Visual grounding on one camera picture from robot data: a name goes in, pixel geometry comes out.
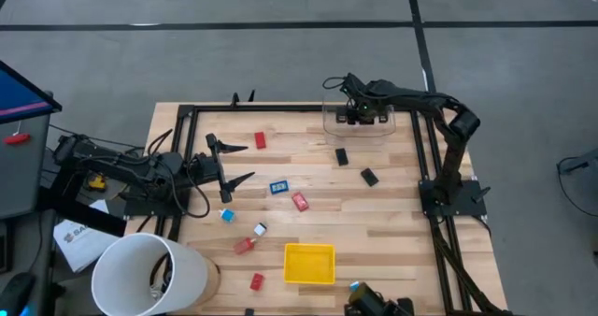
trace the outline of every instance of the red cube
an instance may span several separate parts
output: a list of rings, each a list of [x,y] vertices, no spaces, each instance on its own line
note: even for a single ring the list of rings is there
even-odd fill
[[[263,135],[263,132],[255,133],[255,146],[258,149],[265,148],[265,136]]]
[[[263,283],[263,275],[262,274],[258,274],[255,273],[253,274],[253,279],[251,280],[251,290],[254,291],[259,291],[260,289],[262,289],[262,283]]]
[[[301,193],[293,194],[292,201],[295,202],[295,206],[297,206],[297,209],[299,209],[300,212],[309,208],[306,198]]]

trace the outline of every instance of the blue block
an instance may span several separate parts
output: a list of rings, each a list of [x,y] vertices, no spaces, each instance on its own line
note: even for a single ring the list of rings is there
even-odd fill
[[[230,223],[233,221],[233,219],[235,218],[235,213],[232,212],[231,210],[229,210],[228,208],[226,209],[221,209],[221,218],[226,221],[227,223]]]
[[[359,282],[355,281],[349,285],[349,290],[351,290],[351,292],[353,293],[357,290],[358,287],[359,287]]]
[[[270,192],[272,194],[279,194],[281,192],[289,191],[289,183],[286,180],[277,181],[275,183],[270,184]]]

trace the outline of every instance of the black block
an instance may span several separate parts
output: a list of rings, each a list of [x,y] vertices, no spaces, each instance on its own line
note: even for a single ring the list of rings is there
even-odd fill
[[[347,165],[349,163],[349,159],[347,158],[347,152],[344,148],[336,149],[336,160],[338,161],[338,166]]]
[[[374,186],[377,183],[377,177],[376,175],[374,175],[374,172],[372,172],[372,170],[370,170],[369,167],[362,171],[362,177],[369,186]]]

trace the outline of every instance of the small blue box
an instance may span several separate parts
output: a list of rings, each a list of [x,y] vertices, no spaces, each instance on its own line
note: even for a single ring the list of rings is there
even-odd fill
[[[235,213],[229,210],[228,208],[221,209],[221,218],[227,222],[231,223],[235,218]]]
[[[286,180],[277,181],[275,183],[270,184],[270,192],[272,194],[279,194],[281,192],[289,191],[289,183]]]

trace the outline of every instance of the yellow container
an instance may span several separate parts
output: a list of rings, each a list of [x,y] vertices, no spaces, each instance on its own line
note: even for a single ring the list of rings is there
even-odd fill
[[[286,283],[334,284],[335,246],[286,244],[284,247]]]

